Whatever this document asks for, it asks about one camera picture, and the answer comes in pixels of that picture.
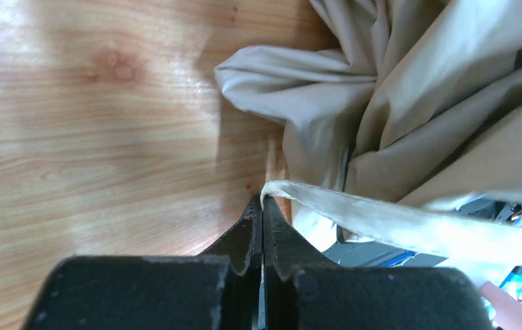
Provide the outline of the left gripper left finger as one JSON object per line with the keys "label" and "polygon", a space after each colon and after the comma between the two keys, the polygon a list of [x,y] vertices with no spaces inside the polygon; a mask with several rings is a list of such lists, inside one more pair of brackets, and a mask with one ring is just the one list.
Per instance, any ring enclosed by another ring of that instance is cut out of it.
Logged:
{"label": "left gripper left finger", "polygon": [[254,329],[262,207],[195,256],[73,256],[48,275],[24,329]]}

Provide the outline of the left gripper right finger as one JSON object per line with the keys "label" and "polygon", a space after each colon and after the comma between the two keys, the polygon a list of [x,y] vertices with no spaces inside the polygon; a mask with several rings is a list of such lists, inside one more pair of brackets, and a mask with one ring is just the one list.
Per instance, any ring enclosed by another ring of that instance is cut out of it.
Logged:
{"label": "left gripper right finger", "polygon": [[470,280],[452,268],[343,267],[262,199],[268,329],[490,329]]}

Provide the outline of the beige folding umbrella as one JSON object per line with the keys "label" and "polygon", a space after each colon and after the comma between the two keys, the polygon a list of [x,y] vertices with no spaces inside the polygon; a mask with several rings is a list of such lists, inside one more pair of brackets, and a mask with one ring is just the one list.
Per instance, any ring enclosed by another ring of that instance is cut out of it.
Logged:
{"label": "beige folding umbrella", "polygon": [[[325,251],[336,195],[522,227],[522,1],[313,1],[336,49],[245,47],[215,68],[284,125],[293,226]],[[375,241],[344,228],[357,241]]]}

